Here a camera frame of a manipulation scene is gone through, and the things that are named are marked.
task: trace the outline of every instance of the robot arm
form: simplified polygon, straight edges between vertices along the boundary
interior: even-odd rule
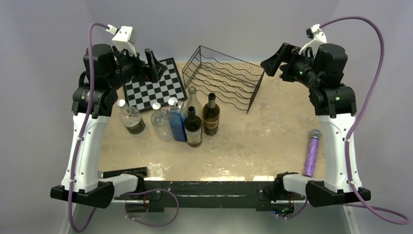
[[[353,137],[349,140],[353,181],[348,180],[347,174],[344,144],[356,113],[354,91],[341,83],[347,55],[341,46],[326,43],[318,24],[307,29],[307,35],[312,40],[303,48],[283,43],[261,66],[269,76],[274,76],[280,67],[280,78],[288,82],[298,81],[308,88],[310,102],[325,136],[325,180],[297,173],[278,174],[273,191],[298,193],[307,197],[313,207],[319,207],[359,201],[350,186],[352,183],[362,198],[370,200],[370,191],[362,187],[357,173]]]
[[[139,54],[136,54],[133,45],[132,27],[123,26],[121,30],[117,30],[109,25],[108,31],[115,35],[113,42],[121,51],[116,47],[112,50],[106,44],[93,46],[93,105],[84,137],[79,139],[77,133],[85,119],[90,96],[90,82],[85,82],[85,77],[90,79],[89,53],[86,51],[83,57],[86,71],[80,76],[79,87],[73,93],[74,136],[68,167],[61,184],[53,187],[50,192],[52,198],[68,200],[69,186],[73,182],[72,202],[98,208],[109,206],[114,197],[136,191],[138,180],[141,178],[139,174],[128,172],[105,179],[99,179],[97,176],[102,139],[112,114],[113,104],[118,98],[116,91],[131,80],[157,82],[166,70],[166,66],[156,61],[151,51],[148,55],[151,55],[152,64],[158,63],[159,66],[145,65],[139,60]],[[78,141],[80,143],[74,171],[75,179],[71,180],[73,155]]]

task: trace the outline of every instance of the empty glass bottle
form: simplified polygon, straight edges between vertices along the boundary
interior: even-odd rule
[[[153,114],[151,117],[153,128],[155,129],[156,135],[161,140],[170,140],[173,138],[172,130],[170,129],[169,119],[167,112],[162,110],[161,104],[158,102],[152,105]]]
[[[123,99],[117,101],[117,106],[120,108],[119,119],[129,133],[134,135],[142,133],[146,125],[139,110],[134,106],[128,106]]]
[[[188,108],[190,106],[193,106],[193,107],[195,107],[195,114],[197,116],[199,116],[199,118],[202,118],[202,105],[198,101],[198,98],[196,96],[195,86],[190,86],[188,88],[188,93],[189,93],[189,97],[188,97],[188,103],[187,103],[187,116],[189,116]]]

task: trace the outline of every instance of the chessboard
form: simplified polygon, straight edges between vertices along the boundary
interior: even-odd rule
[[[136,107],[140,112],[152,110],[152,104],[159,102],[161,106],[168,104],[171,97],[186,100],[187,93],[176,68],[173,58],[160,60],[168,68],[159,79],[158,83],[134,82],[124,86],[125,100],[129,106]]]

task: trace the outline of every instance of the dark green wine bottle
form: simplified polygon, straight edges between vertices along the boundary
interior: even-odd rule
[[[208,95],[208,104],[205,104],[202,115],[204,119],[204,133],[210,136],[215,135],[218,131],[220,115],[220,108],[215,103],[215,93]]]
[[[187,142],[190,147],[198,147],[202,144],[202,121],[196,116],[195,107],[189,106],[187,111],[188,116],[184,121]]]

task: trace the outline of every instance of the bottle cap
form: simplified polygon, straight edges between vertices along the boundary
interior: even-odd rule
[[[177,103],[178,103],[178,99],[176,97],[171,97],[168,100],[168,104],[171,106],[176,105]]]
[[[310,138],[319,139],[321,138],[321,132],[318,129],[314,129],[310,132]]]
[[[159,102],[155,102],[154,104],[152,104],[152,108],[154,110],[159,110],[161,109],[161,104],[159,104]]]
[[[117,101],[116,104],[117,104],[118,107],[124,107],[124,106],[126,106],[126,101],[123,100],[123,99],[120,99],[119,101]]]

